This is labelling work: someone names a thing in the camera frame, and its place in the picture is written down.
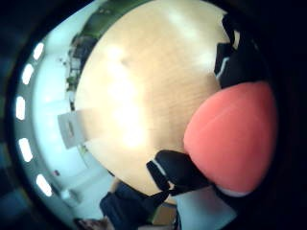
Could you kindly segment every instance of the white wall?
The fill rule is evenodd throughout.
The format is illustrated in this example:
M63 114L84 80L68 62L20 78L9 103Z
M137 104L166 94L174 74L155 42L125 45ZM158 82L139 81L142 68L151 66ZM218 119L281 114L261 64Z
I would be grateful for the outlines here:
M78 217L98 218L100 199L106 194L111 176L90 155L76 148L66 149L59 132L58 115L70 110L65 98L66 67L62 60L72 38L103 1L95 1L78 11L50 32L45 41L44 56L35 69L33 119L35 138L48 171L59 171L53 179L62 190L70 189L81 203L72 208Z

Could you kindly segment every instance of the light fixture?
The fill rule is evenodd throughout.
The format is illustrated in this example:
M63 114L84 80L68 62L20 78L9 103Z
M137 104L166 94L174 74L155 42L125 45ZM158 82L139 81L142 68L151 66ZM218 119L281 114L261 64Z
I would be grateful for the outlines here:
M32 64L27 64L22 73L22 82L28 84L31 78L32 73L34 72L34 67Z
M30 149L28 139L27 138L21 138L21 139L19 139L18 144L19 144L23 159L26 162L30 162L33 158L33 155L32 155L31 149Z
M16 118L19 120L25 119L25 112L26 112L26 101L23 97L18 96L16 99Z
M34 53L33 53L33 58L35 58L35 60L39 59L39 57L42 54L43 49L44 49L44 44L42 42L39 42L36 45Z
M47 196L52 195L52 188L50 184L47 182L45 177L42 174L39 174L36 177L36 185L39 187L39 189Z

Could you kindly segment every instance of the red object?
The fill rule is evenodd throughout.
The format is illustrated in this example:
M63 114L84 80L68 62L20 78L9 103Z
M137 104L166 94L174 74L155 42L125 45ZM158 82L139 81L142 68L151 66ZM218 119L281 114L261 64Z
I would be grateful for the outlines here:
M211 96L193 115L184 147L218 186L253 191L266 174L275 146L276 108L264 81L241 83Z

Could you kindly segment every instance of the wooden surface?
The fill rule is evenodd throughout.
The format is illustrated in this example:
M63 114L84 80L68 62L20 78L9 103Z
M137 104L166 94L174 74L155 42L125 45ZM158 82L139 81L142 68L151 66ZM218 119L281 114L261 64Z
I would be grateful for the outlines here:
M118 20L90 55L76 95L89 151L147 195L158 192L146 163L183 151L186 125L219 90L213 69L226 42L223 12L198 0L156 0Z

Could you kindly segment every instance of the table top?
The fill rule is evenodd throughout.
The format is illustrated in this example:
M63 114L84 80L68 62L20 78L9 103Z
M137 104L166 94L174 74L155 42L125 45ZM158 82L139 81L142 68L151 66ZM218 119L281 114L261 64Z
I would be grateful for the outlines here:
M220 89L216 46L223 11L199 0L156 0L121 17L98 41L76 94L86 146L136 190L158 192L146 163L183 149L196 109Z

